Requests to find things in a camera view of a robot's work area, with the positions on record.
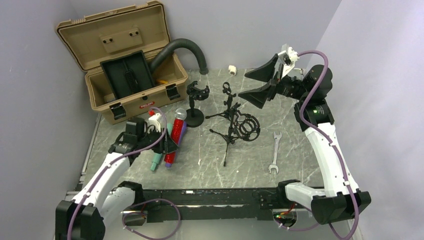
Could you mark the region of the mint green microphone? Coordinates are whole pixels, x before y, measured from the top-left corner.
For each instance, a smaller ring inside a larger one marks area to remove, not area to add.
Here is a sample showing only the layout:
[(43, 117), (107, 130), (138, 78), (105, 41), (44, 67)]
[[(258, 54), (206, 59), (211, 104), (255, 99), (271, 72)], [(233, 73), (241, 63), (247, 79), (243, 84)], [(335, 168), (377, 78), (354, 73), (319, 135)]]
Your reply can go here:
[[(167, 133), (170, 134), (172, 132), (172, 128), (173, 128), (173, 124), (172, 123), (168, 123), (167, 124)], [(164, 157), (163, 153), (155, 153), (153, 155), (153, 159), (151, 161), (151, 166), (150, 166), (150, 170), (152, 172), (156, 171), (158, 165), (160, 164), (162, 158)]]

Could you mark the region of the purple microphone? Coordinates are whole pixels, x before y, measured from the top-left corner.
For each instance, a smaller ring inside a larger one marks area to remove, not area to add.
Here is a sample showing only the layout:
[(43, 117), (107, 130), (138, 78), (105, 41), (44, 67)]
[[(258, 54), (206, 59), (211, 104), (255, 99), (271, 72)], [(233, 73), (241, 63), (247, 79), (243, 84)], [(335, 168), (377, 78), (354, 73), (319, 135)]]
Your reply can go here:
[[(181, 142), (182, 142), (182, 139), (183, 139), (183, 136), (184, 136), (186, 130), (187, 130), (187, 124), (184, 120), (180, 120), (180, 119), (174, 120), (174, 123), (173, 123), (173, 126), (172, 126), (172, 131), (171, 131), (171, 137), (178, 144), (178, 146), (181, 145)], [(172, 153), (168, 153), (164, 157), (165, 166), (167, 168), (172, 167), (174, 160), (176, 158), (177, 151), (172, 152)]]

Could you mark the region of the red microphone silver grille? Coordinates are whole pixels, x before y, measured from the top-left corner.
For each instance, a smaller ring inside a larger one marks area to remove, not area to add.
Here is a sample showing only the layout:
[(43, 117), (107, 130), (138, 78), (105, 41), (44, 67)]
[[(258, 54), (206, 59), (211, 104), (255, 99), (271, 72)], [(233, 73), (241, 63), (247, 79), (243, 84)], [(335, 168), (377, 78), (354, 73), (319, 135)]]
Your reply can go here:
[[(172, 131), (171, 131), (171, 139), (177, 144), (177, 147), (179, 146), (179, 142), (180, 142), (180, 137), (182, 134), (182, 130), (183, 130), (183, 126), (185, 123), (185, 119), (187, 117), (187, 111), (184, 110), (183, 108), (178, 108), (175, 111), (175, 119), (173, 122), (173, 126), (172, 126)], [(175, 160), (175, 156), (176, 156), (176, 152), (174, 151), (172, 153), (168, 153), (165, 158), (165, 167), (166, 168), (171, 168), (174, 160)]]

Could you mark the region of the black round-base mic stand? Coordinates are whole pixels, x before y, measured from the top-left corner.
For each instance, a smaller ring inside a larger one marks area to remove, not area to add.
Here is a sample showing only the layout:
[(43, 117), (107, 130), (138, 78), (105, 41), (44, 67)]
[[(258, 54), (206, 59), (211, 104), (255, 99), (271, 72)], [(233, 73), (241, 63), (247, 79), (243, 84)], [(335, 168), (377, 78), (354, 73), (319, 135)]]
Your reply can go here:
[(195, 108), (195, 101), (204, 101), (209, 97), (210, 88), (208, 85), (205, 88), (200, 89), (196, 87), (198, 81), (191, 82), (186, 89), (186, 93), (189, 97), (189, 109), (186, 110), (185, 123), (189, 128), (199, 127), (205, 120), (203, 112)]

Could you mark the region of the black tripod shock-mount stand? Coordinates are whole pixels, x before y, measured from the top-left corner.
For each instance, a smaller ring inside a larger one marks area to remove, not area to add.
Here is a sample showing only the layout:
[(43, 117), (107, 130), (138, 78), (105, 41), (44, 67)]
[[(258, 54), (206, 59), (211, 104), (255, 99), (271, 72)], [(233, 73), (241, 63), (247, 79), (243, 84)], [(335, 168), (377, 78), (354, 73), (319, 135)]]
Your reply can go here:
[(230, 145), (233, 145), (236, 140), (252, 142), (259, 137), (261, 132), (261, 126), (258, 119), (249, 113), (241, 113), (239, 107), (241, 107), (241, 104), (236, 102), (233, 106), (229, 107), (223, 112), (205, 117), (206, 119), (213, 117), (223, 117), (229, 120), (227, 134), (222, 134), (211, 128), (209, 129), (211, 133), (217, 134), (225, 140), (226, 149), (223, 159), (224, 167), (227, 165), (228, 148)]

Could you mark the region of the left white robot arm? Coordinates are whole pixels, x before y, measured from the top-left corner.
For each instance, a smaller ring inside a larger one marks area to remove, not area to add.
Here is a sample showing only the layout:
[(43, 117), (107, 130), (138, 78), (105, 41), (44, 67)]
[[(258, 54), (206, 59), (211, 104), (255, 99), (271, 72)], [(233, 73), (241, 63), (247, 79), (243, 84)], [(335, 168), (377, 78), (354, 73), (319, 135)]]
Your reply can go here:
[(148, 203), (140, 183), (115, 183), (142, 151), (170, 154), (178, 146), (171, 139), (166, 118), (155, 113), (147, 120), (134, 117), (109, 147), (100, 169), (71, 200), (55, 209), (56, 240), (102, 240), (107, 226), (127, 208), (137, 210)]

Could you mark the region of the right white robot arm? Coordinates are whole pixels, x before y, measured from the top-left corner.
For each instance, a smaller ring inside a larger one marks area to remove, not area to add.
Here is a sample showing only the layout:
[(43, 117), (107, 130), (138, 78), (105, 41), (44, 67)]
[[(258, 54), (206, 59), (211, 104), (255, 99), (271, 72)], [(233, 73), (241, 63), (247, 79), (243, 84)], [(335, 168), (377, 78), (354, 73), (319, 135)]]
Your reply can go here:
[(333, 73), (324, 62), (314, 65), (298, 79), (288, 75), (294, 62), (294, 58), (286, 54), (274, 55), (264, 65), (245, 74), (246, 78), (263, 82), (263, 86), (239, 94), (257, 108), (278, 94), (296, 100), (296, 121), (318, 162), (322, 189), (306, 186), (297, 179), (281, 181), (275, 194), (276, 203), (282, 208), (298, 203), (311, 210), (321, 225), (354, 219), (372, 199), (367, 191), (360, 190), (339, 147), (335, 120), (326, 101), (333, 87)]

